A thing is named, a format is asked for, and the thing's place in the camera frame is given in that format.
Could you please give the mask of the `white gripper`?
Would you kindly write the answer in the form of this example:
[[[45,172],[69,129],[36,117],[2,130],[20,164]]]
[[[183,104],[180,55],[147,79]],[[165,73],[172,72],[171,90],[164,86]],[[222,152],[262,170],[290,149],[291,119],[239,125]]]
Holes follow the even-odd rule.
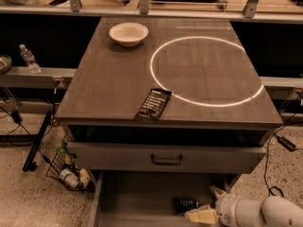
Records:
[[[214,185],[210,191],[215,197],[216,211],[209,204],[185,212],[185,217],[191,222],[202,224],[215,224],[220,221],[227,227],[238,227],[236,221],[236,207],[240,196],[226,194],[226,192]]]

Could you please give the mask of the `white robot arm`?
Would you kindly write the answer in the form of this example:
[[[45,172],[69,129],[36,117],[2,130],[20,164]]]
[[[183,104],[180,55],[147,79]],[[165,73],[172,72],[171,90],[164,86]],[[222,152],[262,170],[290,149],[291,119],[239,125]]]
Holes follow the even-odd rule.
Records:
[[[215,207],[209,204],[185,212],[194,223],[225,227],[303,227],[303,209],[279,196],[252,201],[211,186]]]

